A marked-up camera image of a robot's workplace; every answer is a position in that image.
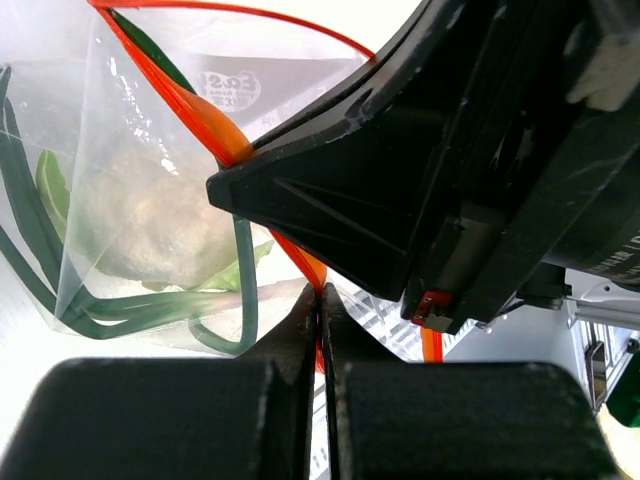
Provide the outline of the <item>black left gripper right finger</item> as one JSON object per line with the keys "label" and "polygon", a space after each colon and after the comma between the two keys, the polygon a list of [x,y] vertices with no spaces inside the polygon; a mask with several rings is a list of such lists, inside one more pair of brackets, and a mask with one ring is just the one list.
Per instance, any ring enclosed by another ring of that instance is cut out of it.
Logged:
{"label": "black left gripper right finger", "polygon": [[617,479],[577,381],[548,362],[408,363],[333,285],[319,304],[335,479]]}

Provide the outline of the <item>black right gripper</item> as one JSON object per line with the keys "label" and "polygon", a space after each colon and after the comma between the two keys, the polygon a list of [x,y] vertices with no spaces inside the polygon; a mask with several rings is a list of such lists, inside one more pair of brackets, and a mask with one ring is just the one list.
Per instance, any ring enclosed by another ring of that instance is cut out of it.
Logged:
{"label": "black right gripper", "polygon": [[568,270],[639,287],[639,5],[529,1],[480,51],[429,165],[401,314],[457,332],[559,308]]}

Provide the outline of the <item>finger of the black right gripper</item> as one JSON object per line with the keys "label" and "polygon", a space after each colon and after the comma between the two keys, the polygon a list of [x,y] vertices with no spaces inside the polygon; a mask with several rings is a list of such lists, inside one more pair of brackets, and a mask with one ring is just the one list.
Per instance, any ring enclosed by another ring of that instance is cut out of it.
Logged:
{"label": "finger of the black right gripper", "polygon": [[397,300],[416,254],[430,151],[461,98],[494,1],[423,1],[346,79],[210,177],[211,205],[268,227]]}

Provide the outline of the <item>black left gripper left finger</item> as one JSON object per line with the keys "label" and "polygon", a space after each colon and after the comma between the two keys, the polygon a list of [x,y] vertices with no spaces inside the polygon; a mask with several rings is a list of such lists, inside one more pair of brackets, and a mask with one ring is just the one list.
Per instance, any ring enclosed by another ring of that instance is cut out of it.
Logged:
{"label": "black left gripper left finger", "polygon": [[79,358],[37,386],[5,479],[305,479],[317,303],[234,359]]}

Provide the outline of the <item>white cauliflower with green leaves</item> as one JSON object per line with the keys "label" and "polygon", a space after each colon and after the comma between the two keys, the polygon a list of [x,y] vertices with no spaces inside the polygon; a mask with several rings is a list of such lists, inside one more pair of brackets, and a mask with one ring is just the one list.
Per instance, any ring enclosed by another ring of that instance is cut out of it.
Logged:
{"label": "white cauliflower with green leaves", "polygon": [[57,156],[40,154],[36,188],[70,255],[152,291],[240,289],[232,216],[210,206],[205,153],[124,146],[69,186]]}

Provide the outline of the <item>clear orange-zipper zip bag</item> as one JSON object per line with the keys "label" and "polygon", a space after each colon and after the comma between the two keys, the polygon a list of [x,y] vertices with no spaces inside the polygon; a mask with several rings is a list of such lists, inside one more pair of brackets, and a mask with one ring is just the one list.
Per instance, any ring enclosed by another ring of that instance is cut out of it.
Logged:
{"label": "clear orange-zipper zip bag", "polygon": [[[123,16],[253,141],[354,72],[412,8],[274,4],[319,30],[208,9]],[[24,291],[55,345],[233,357],[278,324],[305,277],[266,228],[208,203],[219,168],[89,5],[2,3],[1,298]]]}

